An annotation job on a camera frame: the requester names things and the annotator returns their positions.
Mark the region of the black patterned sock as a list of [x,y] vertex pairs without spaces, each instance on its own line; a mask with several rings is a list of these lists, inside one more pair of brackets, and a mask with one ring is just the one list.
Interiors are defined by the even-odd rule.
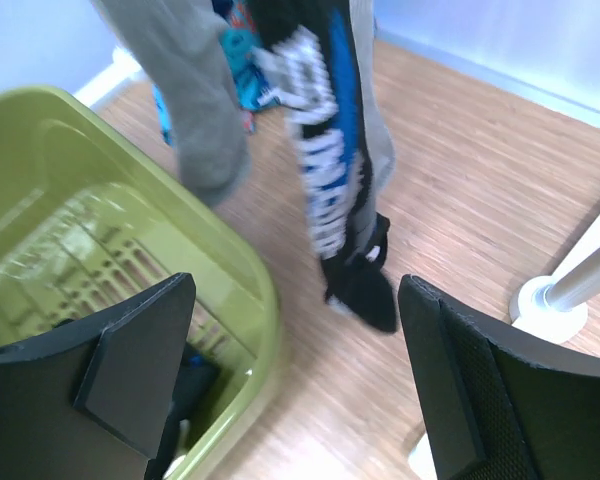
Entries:
[[198,410],[203,397],[211,389],[219,368],[206,359],[191,344],[186,343],[180,361],[169,412],[155,459],[154,479],[163,479],[176,458],[183,435],[183,421],[189,421]]
[[390,221],[376,208],[366,243],[354,225],[373,173],[349,2],[252,1],[249,8],[261,39],[257,62],[285,109],[308,235],[325,280],[324,300],[393,334],[394,293],[383,272]]

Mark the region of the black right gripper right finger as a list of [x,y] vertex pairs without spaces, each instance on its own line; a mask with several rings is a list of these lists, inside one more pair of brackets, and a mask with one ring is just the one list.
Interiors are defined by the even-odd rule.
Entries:
[[398,304],[438,478],[600,479],[600,358],[414,275]]

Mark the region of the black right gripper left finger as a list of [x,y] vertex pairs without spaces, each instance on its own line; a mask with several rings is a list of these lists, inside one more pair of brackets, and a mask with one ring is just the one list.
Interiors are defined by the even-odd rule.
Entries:
[[196,298],[179,273],[0,347],[0,479],[140,479],[157,454]]

